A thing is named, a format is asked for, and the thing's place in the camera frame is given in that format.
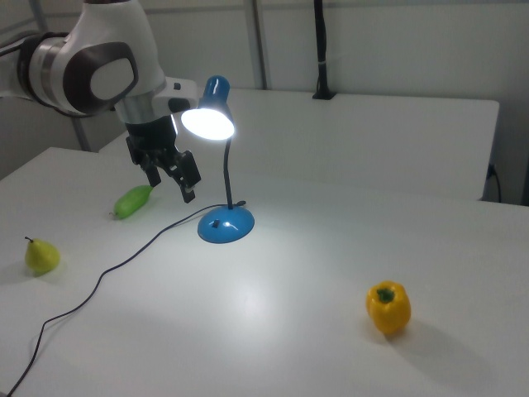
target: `green cucumber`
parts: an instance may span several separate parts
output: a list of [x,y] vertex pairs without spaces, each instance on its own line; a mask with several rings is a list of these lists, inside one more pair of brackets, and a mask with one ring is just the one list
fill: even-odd
[[130,217],[147,202],[152,192],[148,184],[136,186],[123,194],[114,204],[114,215],[119,219]]

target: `blue desk lamp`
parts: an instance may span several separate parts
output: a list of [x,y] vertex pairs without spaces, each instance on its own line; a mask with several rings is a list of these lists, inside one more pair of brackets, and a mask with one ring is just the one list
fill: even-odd
[[226,103],[229,92],[228,80],[222,76],[212,76],[206,83],[198,107],[182,115],[182,123],[193,134],[216,141],[226,139],[224,184],[227,205],[210,211],[198,223],[198,235],[206,242],[216,244],[239,240],[248,234],[255,224],[251,212],[240,205],[234,206],[231,199],[228,154],[235,126]]

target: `yellow bell pepper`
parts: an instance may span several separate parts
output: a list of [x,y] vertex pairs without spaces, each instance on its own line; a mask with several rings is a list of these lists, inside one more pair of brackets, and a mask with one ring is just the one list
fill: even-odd
[[412,316],[406,290],[393,281],[372,287],[365,298],[365,307],[375,327],[385,335],[404,328]]

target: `table surface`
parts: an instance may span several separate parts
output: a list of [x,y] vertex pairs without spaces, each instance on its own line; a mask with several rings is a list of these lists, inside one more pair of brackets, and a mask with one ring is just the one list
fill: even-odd
[[[123,221],[108,213],[145,176],[120,156],[50,149],[0,182],[1,391],[44,320],[166,225],[222,202],[222,171],[202,172],[190,204],[165,178]],[[527,208],[231,179],[254,230],[227,245],[202,241],[198,218],[166,232],[48,328],[16,395],[527,395]],[[24,236],[53,242],[59,267],[30,274]],[[394,338],[365,312],[367,290],[386,279],[412,301]]]
[[[480,199],[498,103],[451,98],[233,89],[230,162],[259,175],[455,199]],[[218,167],[217,146],[183,131],[199,167]],[[100,153],[129,157],[125,137]]]

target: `yellow pear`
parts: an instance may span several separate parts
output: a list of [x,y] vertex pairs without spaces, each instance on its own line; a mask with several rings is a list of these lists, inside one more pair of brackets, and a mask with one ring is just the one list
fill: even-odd
[[53,270],[60,261],[60,253],[49,242],[39,240],[38,238],[26,237],[26,265],[36,273],[46,273]]

